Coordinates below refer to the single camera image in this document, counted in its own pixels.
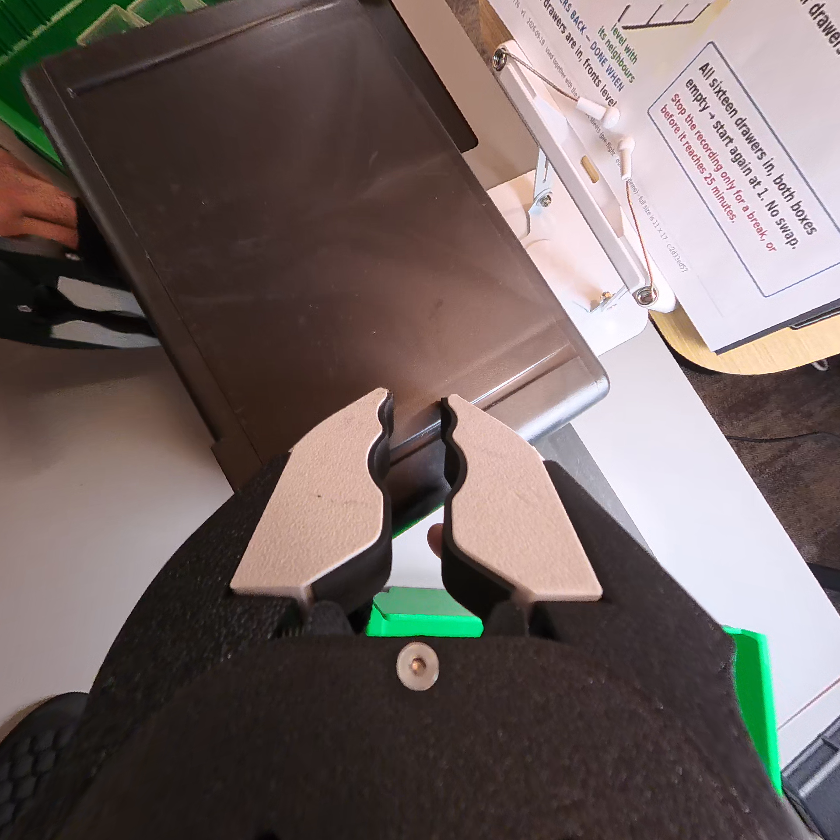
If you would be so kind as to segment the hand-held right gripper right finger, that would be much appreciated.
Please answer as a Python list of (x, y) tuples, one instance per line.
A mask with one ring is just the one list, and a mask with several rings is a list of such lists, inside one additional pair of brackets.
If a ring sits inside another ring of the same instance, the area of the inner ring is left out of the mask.
[(509, 602), (598, 602), (603, 588), (544, 459), (459, 395), (440, 403), (445, 447), (444, 587), (479, 617)]

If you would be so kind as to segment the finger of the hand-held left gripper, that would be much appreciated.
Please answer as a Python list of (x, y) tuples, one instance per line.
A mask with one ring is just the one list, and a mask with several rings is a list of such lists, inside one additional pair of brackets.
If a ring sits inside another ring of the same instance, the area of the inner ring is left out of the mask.
[(106, 349), (130, 350), (160, 346), (159, 340), (144, 332), (125, 332), (99, 323), (70, 320), (49, 328), (50, 337), (65, 342), (83, 343)]
[(49, 288), (49, 326), (71, 324), (110, 330), (147, 330), (149, 322), (131, 290), (59, 276)]

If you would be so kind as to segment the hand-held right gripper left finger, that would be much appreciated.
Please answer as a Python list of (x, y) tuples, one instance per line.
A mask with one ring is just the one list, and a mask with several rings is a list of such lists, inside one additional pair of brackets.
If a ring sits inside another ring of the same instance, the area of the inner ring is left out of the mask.
[(293, 599), (302, 611), (369, 602), (392, 568), (393, 395), (379, 387), (291, 448), (230, 582), (239, 595)]

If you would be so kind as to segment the black drawer cabinet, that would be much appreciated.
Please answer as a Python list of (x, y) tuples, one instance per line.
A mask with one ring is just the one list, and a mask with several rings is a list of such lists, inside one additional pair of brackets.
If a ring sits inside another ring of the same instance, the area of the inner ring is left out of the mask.
[(401, 527), (447, 492), (441, 397), (532, 442), (607, 394), (362, 3), (220, 3), (23, 83), (235, 490), (384, 387)]

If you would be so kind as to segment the person's left hand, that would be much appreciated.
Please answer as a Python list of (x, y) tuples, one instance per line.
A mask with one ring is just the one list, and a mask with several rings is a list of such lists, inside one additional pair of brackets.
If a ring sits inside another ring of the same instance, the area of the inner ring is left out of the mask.
[(78, 249), (77, 204), (73, 197), (1, 149), (1, 236), (36, 236)]

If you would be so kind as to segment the light wooden board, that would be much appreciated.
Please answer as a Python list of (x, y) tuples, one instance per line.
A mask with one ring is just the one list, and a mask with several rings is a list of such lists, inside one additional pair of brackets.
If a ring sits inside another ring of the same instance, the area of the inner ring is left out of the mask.
[(785, 328), (723, 353), (712, 352), (683, 309), (650, 313), (672, 350), (688, 362), (730, 375), (768, 375), (801, 368), (839, 353), (836, 314), (800, 329)]

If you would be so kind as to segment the stack of clear plastic drawers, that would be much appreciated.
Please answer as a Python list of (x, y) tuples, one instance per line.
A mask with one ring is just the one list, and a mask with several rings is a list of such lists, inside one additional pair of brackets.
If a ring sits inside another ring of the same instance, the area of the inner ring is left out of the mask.
[(111, 35), (121, 35), (162, 18), (187, 14), (204, 7), (205, 3), (200, 1), (134, 1), (127, 7), (114, 4), (79, 34), (77, 44), (89, 46)]

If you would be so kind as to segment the white document stand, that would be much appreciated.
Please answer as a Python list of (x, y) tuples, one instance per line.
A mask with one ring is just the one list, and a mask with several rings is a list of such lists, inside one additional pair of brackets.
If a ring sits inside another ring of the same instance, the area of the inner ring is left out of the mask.
[(677, 298), (642, 239), (633, 203), (634, 139), (617, 106), (564, 90), (513, 40), (491, 67), (538, 145), (532, 199), (512, 223), (582, 338), (601, 356)]

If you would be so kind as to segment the black backing board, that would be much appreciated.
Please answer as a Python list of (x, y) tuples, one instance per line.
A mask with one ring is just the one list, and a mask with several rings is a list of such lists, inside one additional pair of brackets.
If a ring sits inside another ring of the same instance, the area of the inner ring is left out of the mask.
[(816, 323), (821, 321), (827, 320), (836, 316), (839, 313), (839, 300), (836, 299), (830, 303), (827, 303), (819, 308), (815, 308), (813, 310), (804, 312), (795, 318), (788, 319), (787, 321), (780, 322), (773, 327), (764, 329), (760, 332), (756, 332), (744, 339), (741, 339), (737, 342), (730, 343), (725, 345), (717, 350), (714, 350), (713, 353), (715, 354), (723, 354), (729, 352), (731, 350), (735, 350), (743, 345), (753, 342), (755, 340), (762, 339), (768, 335), (776, 333), (783, 329), (803, 329), (805, 327), (810, 327)]

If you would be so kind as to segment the black textured object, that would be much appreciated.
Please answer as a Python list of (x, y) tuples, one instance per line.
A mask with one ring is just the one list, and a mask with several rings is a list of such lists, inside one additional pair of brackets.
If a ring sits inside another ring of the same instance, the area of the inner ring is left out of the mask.
[(1, 838), (12, 836), (67, 751), (88, 703), (86, 692), (53, 696), (26, 713), (1, 742)]

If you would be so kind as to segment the dark grey case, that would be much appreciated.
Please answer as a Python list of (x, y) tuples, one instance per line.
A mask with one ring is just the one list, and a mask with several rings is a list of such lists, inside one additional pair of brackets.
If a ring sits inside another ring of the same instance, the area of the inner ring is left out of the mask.
[(784, 793), (803, 821), (825, 839), (839, 838), (839, 722), (782, 771)]

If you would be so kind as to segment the printed instruction sheet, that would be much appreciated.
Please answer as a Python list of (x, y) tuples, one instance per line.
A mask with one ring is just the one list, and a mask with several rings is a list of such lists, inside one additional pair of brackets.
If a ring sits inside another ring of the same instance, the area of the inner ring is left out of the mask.
[(618, 107), (642, 239), (711, 351), (838, 299), (838, 2), (490, 5)]

